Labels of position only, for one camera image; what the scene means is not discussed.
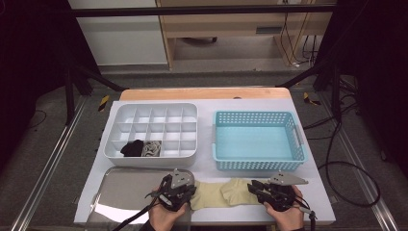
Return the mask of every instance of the beige sock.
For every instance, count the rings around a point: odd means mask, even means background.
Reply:
[[[240,204],[259,204],[256,195],[248,191],[249,180],[233,178],[227,183],[195,181],[197,190],[191,198],[191,208],[227,208]]]
[[[230,206],[242,204],[259,204],[256,195],[248,190],[247,184],[251,181],[233,178],[230,182],[221,187],[224,199]]]

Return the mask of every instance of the white compartment organizer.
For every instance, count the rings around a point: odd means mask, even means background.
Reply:
[[[104,154],[121,167],[188,167],[197,149],[197,107],[189,103],[125,104],[111,112]],[[159,157],[124,157],[128,142],[161,141]]]

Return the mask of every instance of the metal tray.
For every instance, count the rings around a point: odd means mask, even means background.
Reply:
[[[102,180],[94,197],[86,224],[87,230],[112,230],[119,223],[135,215],[151,202],[145,196],[157,189],[163,177],[174,169],[112,167]],[[191,176],[190,171],[179,169]],[[122,230],[139,230],[148,220],[148,214],[138,218]],[[180,217],[172,230],[190,230],[191,210]]]

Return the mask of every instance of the black cable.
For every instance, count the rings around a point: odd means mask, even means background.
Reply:
[[[327,148],[327,153],[326,153],[326,160],[325,160],[325,164],[321,165],[318,167],[318,169],[321,169],[322,167],[325,167],[325,174],[326,174],[326,179],[327,179],[327,183],[329,184],[330,188],[333,190],[333,192],[338,195],[341,199],[343,199],[345,202],[348,202],[349,204],[352,204],[354,206],[358,206],[358,207],[363,207],[363,208],[369,208],[373,205],[375,205],[381,198],[381,191],[380,188],[377,184],[377,182],[374,180],[374,178],[372,176],[369,175],[368,172],[366,172],[365,170],[363,170],[361,167],[358,167],[352,163],[349,162],[343,162],[343,161],[333,161],[333,162],[329,162],[329,157],[330,157],[330,152],[331,152],[331,148],[333,146],[333,140],[337,134],[338,131],[340,131],[340,128],[342,126],[341,122],[338,122],[336,125],[335,130],[333,131],[333,135],[330,139],[330,143],[329,143],[329,147]],[[355,201],[352,201],[348,198],[346,198],[345,196],[343,196],[341,193],[339,193],[336,188],[333,186],[333,183],[331,182],[331,178],[330,178],[330,174],[329,174],[329,166],[331,165],[347,165],[347,166],[351,166],[351,167],[356,167],[357,169],[359,169],[360,171],[364,172],[368,178],[372,181],[372,183],[374,183],[375,188],[377,190],[377,197],[374,199],[374,201],[372,201],[371,203],[358,203]]]
[[[322,137],[322,138],[308,138],[308,141],[320,141],[320,140],[326,140],[330,139],[331,137]]]
[[[165,178],[162,180],[162,182],[160,183],[159,189],[157,189],[157,192],[160,192],[162,190],[163,185],[165,184]],[[151,208],[153,208],[154,206],[160,204],[160,203],[156,203],[157,200],[157,196],[153,197],[152,202],[147,205],[146,207],[144,207],[140,212],[138,212],[137,214],[135,214],[134,216],[127,218],[126,220],[124,220],[123,222],[121,222],[113,231],[118,231],[120,229],[122,229],[123,227],[125,227],[126,225],[128,225],[130,222],[132,222],[133,220],[139,218],[140,216],[142,216],[143,214],[145,214],[146,212],[148,212]]]
[[[310,230],[311,230],[311,231],[315,231],[315,228],[316,228],[316,219],[317,219],[317,218],[316,218],[316,213],[315,213],[315,211],[311,210],[311,208],[310,208],[310,206],[309,206],[309,203],[308,203],[305,199],[303,199],[303,197],[300,197],[300,196],[296,195],[293,200],[294,200],[295,202],[297,202],[300,207],[303,207],[303,208],[305,208],[305,209],[307,209],[307,210],[310,211],[310,212],[308,213],[308,214],[309,214],[309,220],[310,220]]]
[[[352,94],[344,95],[344,96],[340,99],[340,101],[342,102],[345,98],[348,98],[348,97],[352,97],[352,98],[356,99],[356,95],[355,95],[354,93],[352,93]]]
[[[356,103],[353,103],[353,104],[351,104],[351,105],[345,107],[345,108],[342,110],[342,114],[345,114],[348,110],[353,109],[356,105],[357,105]],[[318,120],[318,121],[316,121],[316,122],[314,122],[314,123],[312,123],[312,124],[309,124],[309,125],[307,125],[307,126],[304,126],[304,127],[303,127],[303,130],[307,130],[307,129],[311,129],[311,128],[316,128],[316,127],[321,126],[321,125],[323,125],[324,123],[330,121],[330,120],[333,119],[333,118],[335,118],[333,115],[330,116],[330,117],[327,117],[327,118],[323,118],[323,119]]]
[[[42,124],[42,122],[47,118],[47,113],[46,113],[45,111],[43,111],[43,110],[36,110],[36,113],[43,113],[43,114],[44,114],[44,118],[43,118],[40,122],[38,122],[38,123],[36,123],[36,124],[34,124],[34,125],[32,125],[32,126],[29,126],[27,129],[31,129],[31,128],[34,128],[34,127],[39,126],[39,125]]]
[[[308,58],[305,56],[305,52],[306,52],[305,47],[306,47],[306,43],[307,43],[308,40],[309,40],[309,36],[306,36],[306,39],[305,39],[305,41],[303,42],[302,57],[303,57],[304,59],[308,59]]]
[[[357,13],[357,15],[352,19],[352,21],[346,26],[346,28],[344,29],[343,33],[339,36],[339,38],[336,40],[336,42],[331,46],[331,48],[328,50],[327,54],[317,63],[317,65],[314,65],[312,68],[302,72],[301,74],[297,75],[296,77],[292,78],[291,80],[280,84],[280,85],[276,85],[277,88],[290,88],[293,85],[295,85],[296,83],[299,83],[300,81],[304,80],[305,78],[312,76],[312,75],[316,75],[316,74],[320,74],[321,71],[325,68],[326,65],[331,65],[333,64],[338,56],[338,53],[340,51],[342,51],[342,46],[343,46],[343,40],[344,38],[346,38],[346,36],[348,36],[349,31],[351,30],[351,28],[353,27],[353,25],[355,24],[355,22],[357,21],[357,19],[359,19],[359,17],[361,16],[361,14],[363,13],[363,10],[366,8],[367,4],[368,4],[369,0],[367,0],[363,7],[361,8],[361,10]]]
[[[314,38],[313,38],[312,55],[310,57],[310,59],[312,61],[312,65],[315,64],[315,58],[316,58],[316,56],[315,56],[316,38],[317,38],[317,36],[314,36]]]
[[[283,4],[288,5],[289,3],[288,3],[287,0],[284,0],[284,1],[283,1]],[[305,16],[305,19],[303,20],[303,24],[302,24],[301,29],[303,29],[303,26],[304,26],[304,24],[305,24],[306,16]],[[288,63],[289,63],[289,64],[292,64],[292,63],[291,63],[291,60],[289,59],[288,53],[286,52],[286,49],[285,49],[285,47],[284,47],[284,45],[283,45],[283,33],[284,33],[284,32],[286,32],[286,35],[287,35],[287,37],[288,37],[289,45],[291,46],[292,55],[293,55],[294,59],[295,59],[296,61],[298,61],[297,64],[306,63],[307,61],[300,61],[300,60],[298,60],[297,57],[296,57],[296,55],[294,54],[291,37],[290,37],[289,31],[288,31],[288,13],[285,13],[285,20],[284,20],[284,24],[283,24],[282,31],[281,31],[281,34],[280,34],[280,40],[281,40],[282,49],[283,49],[283,51],[285,52],[285,55],[286,55],[286,59],[288,60]]]

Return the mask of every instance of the light blue basket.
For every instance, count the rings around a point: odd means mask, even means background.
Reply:
[[[306,148],[290,112],[217,111],[213,157],[218,170],[296,170]]]

